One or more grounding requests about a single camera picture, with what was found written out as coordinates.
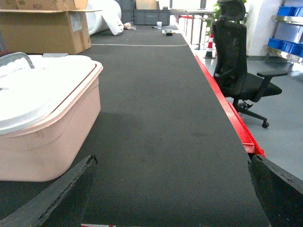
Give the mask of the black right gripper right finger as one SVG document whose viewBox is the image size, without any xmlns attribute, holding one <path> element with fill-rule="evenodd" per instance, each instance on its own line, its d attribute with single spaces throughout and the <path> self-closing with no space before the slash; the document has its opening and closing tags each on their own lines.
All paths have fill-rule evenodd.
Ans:
<svg viewBox="0 0 303 227">
<path fill-rule="evenodd" d="M 261 155 L 251 158 L 249 173 L 270 225 L 301 227 L 303 181 Z"/>
</svg>

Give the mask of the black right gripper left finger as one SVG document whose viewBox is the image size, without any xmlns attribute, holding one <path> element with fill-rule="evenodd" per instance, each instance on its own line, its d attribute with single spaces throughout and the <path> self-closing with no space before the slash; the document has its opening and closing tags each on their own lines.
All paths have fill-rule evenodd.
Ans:
<svg viewBox="0 0 303 227">
<path fill-rule="evenodd" d="M 80 227 L 97 158 L 89 155 L 36 197 L 0 221 L 2 227 Z"/>
</svg>

